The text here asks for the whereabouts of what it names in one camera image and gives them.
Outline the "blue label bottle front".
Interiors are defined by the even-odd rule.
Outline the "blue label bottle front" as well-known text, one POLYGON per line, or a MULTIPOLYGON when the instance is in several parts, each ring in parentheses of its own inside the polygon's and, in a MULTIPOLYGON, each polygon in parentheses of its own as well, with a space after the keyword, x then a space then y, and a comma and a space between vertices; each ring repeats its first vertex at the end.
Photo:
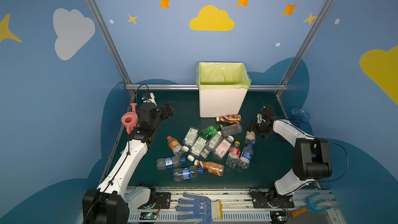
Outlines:
POLYGON ((190 166, 187 168, 178 168, 173 171, 174 181, 183 181, 188 179, 193 179, 198 177, 198 175, 203 174, 203 168, 198 168, 195 166, 190 166))

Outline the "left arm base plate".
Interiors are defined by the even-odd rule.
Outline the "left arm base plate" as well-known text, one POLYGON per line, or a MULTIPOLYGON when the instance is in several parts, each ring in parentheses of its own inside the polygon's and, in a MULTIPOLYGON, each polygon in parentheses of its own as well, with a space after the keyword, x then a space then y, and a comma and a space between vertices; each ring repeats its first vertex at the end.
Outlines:
POLYGON ((171 205, 170 192, 157 192, 153 204, 142 205, 138 209, 169 209, 171 205))

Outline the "clear ribbed plastic bottle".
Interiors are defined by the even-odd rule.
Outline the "clear ribbed plastic bottle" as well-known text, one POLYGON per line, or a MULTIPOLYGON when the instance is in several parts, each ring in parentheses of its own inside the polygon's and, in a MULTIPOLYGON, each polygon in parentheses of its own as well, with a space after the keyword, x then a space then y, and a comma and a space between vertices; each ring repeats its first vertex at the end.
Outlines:
POLYGON ((221 129, 221 134, 224 138, 241 133, 243 130, 240 123, 231 124, 221 129))

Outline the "blue dotted work glove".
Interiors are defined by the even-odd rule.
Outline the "blue dotted work glove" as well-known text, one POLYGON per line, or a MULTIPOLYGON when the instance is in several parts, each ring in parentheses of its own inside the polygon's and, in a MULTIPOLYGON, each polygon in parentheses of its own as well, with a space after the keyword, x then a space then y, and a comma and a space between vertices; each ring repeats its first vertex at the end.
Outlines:
POLYGON ((175 207, 180 222, 196 220, 196 224, 211 224, 215 219, 223 219, 222 203, 204 195, 184 192, 175 207))

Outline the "green plastic bottle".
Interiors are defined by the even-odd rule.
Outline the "green plastic bottle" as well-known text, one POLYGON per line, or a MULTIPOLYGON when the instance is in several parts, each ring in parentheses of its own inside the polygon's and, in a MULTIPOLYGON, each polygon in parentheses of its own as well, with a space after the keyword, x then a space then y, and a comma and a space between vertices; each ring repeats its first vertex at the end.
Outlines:
POLYGON ((206 128, 203 128, 202 130, 200 130, 199 136, 209 140, 215 133, 217 133, 218 131, 221 131, 221 129, 223 128, 223 125, 210 125, 206 128))

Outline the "green bin liner bag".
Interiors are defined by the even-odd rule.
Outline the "green bin liner bag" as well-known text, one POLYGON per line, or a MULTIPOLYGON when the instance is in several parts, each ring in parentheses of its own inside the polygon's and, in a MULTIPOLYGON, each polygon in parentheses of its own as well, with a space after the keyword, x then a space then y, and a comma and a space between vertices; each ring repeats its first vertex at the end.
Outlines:
POLYGON ((200 62, 197 66, 196 84, 199 90, 221 87, 248 90, 251 79, 243 63, 200 62))

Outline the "brown coffee bottle front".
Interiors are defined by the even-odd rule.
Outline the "brown coffee bottle front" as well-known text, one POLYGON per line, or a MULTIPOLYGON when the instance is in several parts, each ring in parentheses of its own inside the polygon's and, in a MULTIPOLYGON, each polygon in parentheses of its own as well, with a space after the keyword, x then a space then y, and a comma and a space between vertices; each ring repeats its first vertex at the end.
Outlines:
POLYGON ((195 160, 194 165, 214 175, 223 176, 224 173, 224 165, 219 163, 195 160))

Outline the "green label bottle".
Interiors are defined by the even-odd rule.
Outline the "green label bottle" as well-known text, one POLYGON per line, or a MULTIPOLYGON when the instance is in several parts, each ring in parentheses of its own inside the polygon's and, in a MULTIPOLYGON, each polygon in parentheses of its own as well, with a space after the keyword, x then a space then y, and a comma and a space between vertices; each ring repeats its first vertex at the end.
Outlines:
POLYGON ((201 152, 203 158, 207 158, 208 155, 219 145, 222 140, 222 134, 220 131, 216 132, 206 144, 205 148, 201 152))
POLYGON ((195 159, 197 159, 201 152, 204 150, 206 147, 206 144, 208 143, 208 139, 199 136, 193 146, 190 148, 190 154, 187 156, 187 159, 191 162, 193 162, 195 159))
POLYGON ((187 134, 183 139, 183 145, 191 148, 198 137, 199 129, 195 127, 190 127, 187 134))

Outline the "blue label bottle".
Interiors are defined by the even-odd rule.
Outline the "blue label bottle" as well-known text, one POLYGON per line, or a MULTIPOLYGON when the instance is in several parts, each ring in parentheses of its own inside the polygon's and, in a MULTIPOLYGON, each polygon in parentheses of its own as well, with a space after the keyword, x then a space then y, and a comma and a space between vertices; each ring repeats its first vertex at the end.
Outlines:
POLYGON ((173 171, 174 181, 183 181, 188 179, 193 179, 198 177, 198 175, 203 174, 203 168, 198 168, 195 166, 190 166, 187 168, 178 168, 173 171))
POLYGON ((157 160, 157 170, 178 168, 184 163, 186 163, 185 157, 173 156, 167 158, 160 158, 157 160))
POLYGON ((239 158, 238 166, 243 170, 248 169, 253 154, 254 154, 254 145, 253 143, 249 143, 243 148, 243 151, 239 158))

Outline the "aluminium frame rail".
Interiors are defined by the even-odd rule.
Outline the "aluminium frame rail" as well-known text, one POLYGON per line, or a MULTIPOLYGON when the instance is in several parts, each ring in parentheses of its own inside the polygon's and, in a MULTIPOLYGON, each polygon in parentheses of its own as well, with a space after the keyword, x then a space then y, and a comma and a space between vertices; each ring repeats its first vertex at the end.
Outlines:
MULTIPOLYGON (((104 38, 104 41, 111 53, 111 56, 113 57, 113 59, 116 63, 119 73, 121 74, 121 76, 125 82, 126 90, 131 91, 131 95, 134 96, 135 95, 134 92, 137 91, 140 86, 139 86, 139 84, 134 84, 131 82, 128 71, 122 61, 122 58, 117 50, 117 47, 116 47, 116 44, 115 44, 113 38, 111 37, 109 29, 106 26, 106 23, 104 21, 104 18, 101 14, 101 11, 98 7, 97 2, 95 0, 85 0, 85 1, 87 3, 91 13, 93 14, 95 22, 104 38)), ((327 18, 329 12, 333 8, 336 1, 337 0, 325 0, 324 1, 324 3, 322 4, 322 6, 318 12, 318 17, 316 18, 316 20, 313 22, 312 26, 310 27, 298 52, 294 56, 294 59, 292 60, 287 71, 285 72, 280 84, 278 84, 278 85, 251 85, 249 90, 274 91, 277 96, 280 96, 283 91, 288 90, 288 82, 290 81, 294 72, 296 71, 296 69, 298 68, 302 59, 304 58, 304 55, 308 51, 311 43, 315 39, 315 36, 317 35, 318 31, 320 30, 321 26, 323 25, 325 19, 327 18)), ((201 89, 208 89, 208 90, 219 89, 219 87, 216 85, 204 85, 204 86, 201 85, 200 78, 197 78, 196 85, 150 84, 149 88, 154 89, 154 90, 187 90, 187 91, 188 90, 201 90, 201 89)))

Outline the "blue glass vase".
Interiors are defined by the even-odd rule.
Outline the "blue glass vase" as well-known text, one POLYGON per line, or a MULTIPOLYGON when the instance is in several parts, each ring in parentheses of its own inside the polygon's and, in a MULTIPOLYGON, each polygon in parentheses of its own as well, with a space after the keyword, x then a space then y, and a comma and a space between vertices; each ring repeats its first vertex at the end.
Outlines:
POLYGON ((294 108, 291 110, 291 116, 294 121, 298 123, 308 123, 311 120, 309 113, 300 108, 294 108))

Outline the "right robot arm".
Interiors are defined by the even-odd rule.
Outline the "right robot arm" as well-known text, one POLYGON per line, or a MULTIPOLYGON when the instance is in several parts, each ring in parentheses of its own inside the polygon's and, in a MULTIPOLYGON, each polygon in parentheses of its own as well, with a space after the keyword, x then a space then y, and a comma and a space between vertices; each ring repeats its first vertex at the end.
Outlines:
POLYGON ((262 107, 248 129, 264 139, 274 132, 294 148, 292 169, 273 183, 270 192, 274 195, 289 196, 309 183, 332 175, 329 142, 307 134, 287 119, 278 118, 272 106, 262 107))

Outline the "pink watering can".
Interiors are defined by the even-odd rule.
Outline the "pink watering can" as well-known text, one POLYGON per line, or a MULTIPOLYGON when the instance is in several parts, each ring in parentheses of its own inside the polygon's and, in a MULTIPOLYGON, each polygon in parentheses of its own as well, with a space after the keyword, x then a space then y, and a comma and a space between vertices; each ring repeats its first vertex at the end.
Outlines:
POLYGON ((121 118, 121 123, 126 128, 127 134, 130 134, 138 123, 138 114, 136 112, 137 103, 131 103, 132 110, 124 114, 121 118))

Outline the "white waste bin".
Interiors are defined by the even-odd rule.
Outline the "white waste bin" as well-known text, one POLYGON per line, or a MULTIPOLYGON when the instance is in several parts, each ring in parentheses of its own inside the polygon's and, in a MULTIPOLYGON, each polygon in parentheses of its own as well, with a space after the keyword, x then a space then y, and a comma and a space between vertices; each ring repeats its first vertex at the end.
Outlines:
POLYGON ((215 118, 238 114, 247 94, 246 88, 200 89, 201 118, 215 118))

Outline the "brown Nescafe bottle near bin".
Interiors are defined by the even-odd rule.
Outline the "brown Nescafe bottle near bin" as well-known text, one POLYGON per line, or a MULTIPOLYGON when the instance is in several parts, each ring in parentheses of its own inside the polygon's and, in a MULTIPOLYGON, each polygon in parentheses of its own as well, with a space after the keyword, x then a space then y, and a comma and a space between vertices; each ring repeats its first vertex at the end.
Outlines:
POLYGON ((242 119, 240 115, 225 115, 216 117, 217 122, 225 122, 225 123, 241 123, 242 119))

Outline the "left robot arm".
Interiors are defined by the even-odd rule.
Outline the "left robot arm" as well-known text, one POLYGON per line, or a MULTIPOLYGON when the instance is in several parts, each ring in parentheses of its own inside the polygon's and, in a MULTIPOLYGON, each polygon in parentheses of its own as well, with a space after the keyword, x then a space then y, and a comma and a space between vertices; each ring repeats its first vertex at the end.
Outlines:
POLYGON ((143 205, 153 205, 156 200, 154 186, 141 184, 131 193, 126 189, 139 162, 155 140, 163 120, 175 114, 172 102, 158 107, 154 100, 144 101, 140 108, 121 118, 129 140, 121 157, 96 190, 88 190, 83 197, 83 222, 85 224, 126 224, 130 212, 143 205))

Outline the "pink label bottle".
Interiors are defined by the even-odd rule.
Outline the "pink label bottle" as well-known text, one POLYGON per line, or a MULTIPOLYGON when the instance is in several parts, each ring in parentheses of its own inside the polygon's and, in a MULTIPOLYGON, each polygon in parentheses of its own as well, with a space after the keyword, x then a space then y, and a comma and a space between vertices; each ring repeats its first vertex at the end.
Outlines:
POLYGON ((231 135, 224 138, 220 142, 220 144, 214 149, 213 156, 218 160, 222 160, 224 156, 228 153, 233 142, 234 142, 234 137, 231 135))

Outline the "red label yellow cap bottle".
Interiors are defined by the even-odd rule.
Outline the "red label yellow cap bottle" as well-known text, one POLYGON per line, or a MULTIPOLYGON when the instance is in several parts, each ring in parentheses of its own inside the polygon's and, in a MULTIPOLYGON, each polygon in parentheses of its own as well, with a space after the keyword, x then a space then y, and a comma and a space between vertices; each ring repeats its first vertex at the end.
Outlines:
POLYGON ((226 166, 235 169, 240 158, 240 142, 235 141, 234 145, 230 148, 226 160, 226 166))

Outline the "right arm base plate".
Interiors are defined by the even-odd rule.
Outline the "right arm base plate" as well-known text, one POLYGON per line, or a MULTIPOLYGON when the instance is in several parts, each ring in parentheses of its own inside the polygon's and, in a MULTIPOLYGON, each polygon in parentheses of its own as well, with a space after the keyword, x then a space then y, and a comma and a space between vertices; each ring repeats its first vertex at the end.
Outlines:
POLYGON ((252 198, 254 208, 294 208, 292 196, 280 196, 273 192, 266 193, 263 191, 250 191, 249 196, 252 198))

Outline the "orange cap orange label bottle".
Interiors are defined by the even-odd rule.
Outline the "orange cap orange label bottle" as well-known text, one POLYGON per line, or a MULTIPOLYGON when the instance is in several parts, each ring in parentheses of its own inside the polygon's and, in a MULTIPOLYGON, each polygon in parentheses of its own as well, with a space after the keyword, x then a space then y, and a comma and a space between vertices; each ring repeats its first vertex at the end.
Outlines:
POLYGON ((256 134, 254 131, 246 131, 245 143, 254 144, 256 142, 256 134))

